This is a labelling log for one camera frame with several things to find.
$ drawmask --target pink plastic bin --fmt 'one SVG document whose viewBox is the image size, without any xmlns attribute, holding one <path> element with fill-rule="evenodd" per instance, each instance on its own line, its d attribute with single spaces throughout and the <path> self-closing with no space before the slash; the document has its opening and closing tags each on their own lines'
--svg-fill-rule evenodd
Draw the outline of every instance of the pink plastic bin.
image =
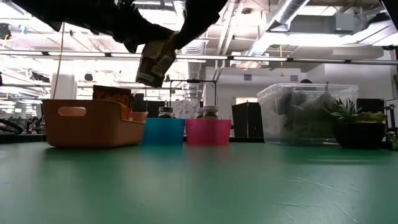
<svg viewBox="0 0 398 224">
<path fill-rule="evenodd" d="M 188 119 L 185 131 L 189 146 L 227 146 L 231 120 Z"/>
</svg>

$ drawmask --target clear plastic storage bin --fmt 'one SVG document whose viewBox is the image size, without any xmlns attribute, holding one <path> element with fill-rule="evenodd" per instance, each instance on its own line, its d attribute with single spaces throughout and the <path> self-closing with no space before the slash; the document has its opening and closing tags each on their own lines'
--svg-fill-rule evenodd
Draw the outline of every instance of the clear plastic storage bin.
<svg viewBox="0 0 398 224">
<path fill-rule="evenodd" d="M 265 142 L 324 144 L 335 142 L 325 104 L 330 107 L 338 98 L 356 102 L 358 86 L 280 83 L 257 96 Z"/>
</svg>

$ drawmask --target glass jar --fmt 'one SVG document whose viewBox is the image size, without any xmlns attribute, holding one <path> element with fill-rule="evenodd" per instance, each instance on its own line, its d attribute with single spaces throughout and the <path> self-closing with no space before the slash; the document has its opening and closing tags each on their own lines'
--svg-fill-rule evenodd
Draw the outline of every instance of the glass jar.
<svg viewBox="0 0 398 224">
<path fill-rule="evenodd" d="M 198 109 L 197 109 L 197 112 L 195 113 L 195 119 L 201 119 L 201 118 L 203 118 L 203 113 L 204 113 L 203 108 L 198 108 Z"/>
<path fill-rule="evenodd" d="M 173 108 L 161 106 L 159 108 L 158 118 L 173 118 Z"/>
<path fill-rule="evenodd" d="M 204 106 L 203 119 L 218 119 L 218 106 Z"/>
</svg>

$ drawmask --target green table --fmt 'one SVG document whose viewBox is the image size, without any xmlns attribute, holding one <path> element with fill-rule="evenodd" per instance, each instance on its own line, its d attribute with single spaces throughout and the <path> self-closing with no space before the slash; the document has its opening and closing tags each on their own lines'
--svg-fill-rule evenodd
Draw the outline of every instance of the green table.
<svg viewBox="0 0 398 224">
<path fill-rule="evenodd" d="M 0 146 L 0 223 L 398 223 L 398 154 L 229 148 Z"/>
</svg>

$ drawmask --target blue plastic bin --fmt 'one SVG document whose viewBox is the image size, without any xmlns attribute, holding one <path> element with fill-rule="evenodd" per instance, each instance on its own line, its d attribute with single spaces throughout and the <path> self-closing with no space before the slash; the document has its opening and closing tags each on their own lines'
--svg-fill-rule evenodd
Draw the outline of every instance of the blue plastic bin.
<svg viewBox="0 0 398 224">
<path fill-rule="evenodd" d="M 182 144 L 185 120 L 168 118 L 148 118 L 145 123 L 143 145 Z"/>
</svg>

